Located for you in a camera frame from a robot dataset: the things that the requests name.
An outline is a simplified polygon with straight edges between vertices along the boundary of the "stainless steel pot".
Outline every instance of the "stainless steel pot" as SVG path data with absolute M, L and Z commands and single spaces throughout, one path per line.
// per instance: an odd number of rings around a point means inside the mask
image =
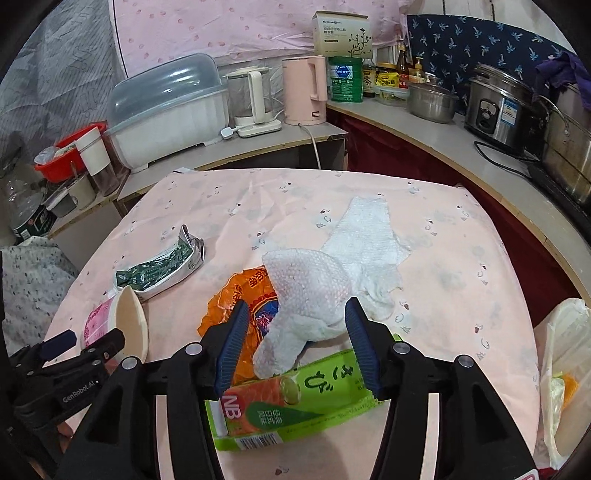
M 591 133 L 564 115 L 552 112 L 542 162 L 550 176 L 583 207 L 591 206 Z
M 453 120 L 457 95 L 431 83 L 409 83 L 408 91 L 407 109 L 413 115 L 438 124 Z
M 591 182 L 583 177 L 578 169 L 548 145 L 546 145 L 543 162 L 548 174 L 575 202 L 584 209 L 591 206 Z
M 583 107 L 578 85 L 567 85 L 558 94 L 556 107 L 581 128 L 591 131 L 591 112 Z

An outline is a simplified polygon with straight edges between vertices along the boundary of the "cardboard box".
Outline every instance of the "cardboard box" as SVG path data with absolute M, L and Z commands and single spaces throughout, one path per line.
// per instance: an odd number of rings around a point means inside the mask
M 372 37 L 366 15 L 317 11 L 312 24 L 315 55 L 372 58 Z

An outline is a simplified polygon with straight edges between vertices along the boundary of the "white electric kettle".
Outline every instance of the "white electric kettle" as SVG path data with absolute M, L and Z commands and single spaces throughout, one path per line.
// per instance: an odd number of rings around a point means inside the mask
M 228 73 L 229 108 L 238 135 L 276 132 L 281 121 L 271 106 L 271 74 L 267 67 L 247 67 Z

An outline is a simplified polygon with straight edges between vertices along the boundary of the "red bowl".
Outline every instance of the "red bowl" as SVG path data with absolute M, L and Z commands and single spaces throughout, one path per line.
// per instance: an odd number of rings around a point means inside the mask
M 70 145 L 72 142 L 78 140 L 82 135 L 90 132 L 90 130 L 92 130 L 94 127 L 99 127 L 99 131 L 102 135 L 107 130 L 107 123 L 96 122 L 90 124 L 87 127 L 78 130 L 76 133 L 71 134 L 69 137 L 57 142 L 56 147 L 64 148 Z M 41 175 L 43 175 L 48 181 L 52 183 L 61 183 L 74 176 L 72 173 L 72 167 L 70 166 L 72 162 L 74 162 L 77 172 L 86 171 L 86 165 L 84 165 L 82 157 L 76 149 L 70 150 L 68 153 L 51 160 L 45 165 L 35 164 L 35 170 L 41 172 Z

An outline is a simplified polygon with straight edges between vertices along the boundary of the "clear plastic lid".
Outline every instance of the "clear plastic lid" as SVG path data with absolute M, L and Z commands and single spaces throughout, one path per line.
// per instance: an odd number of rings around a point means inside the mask
M 109 133 L 225 88 L 209 55 L 169 61 L 118 83 L 107 107 Z

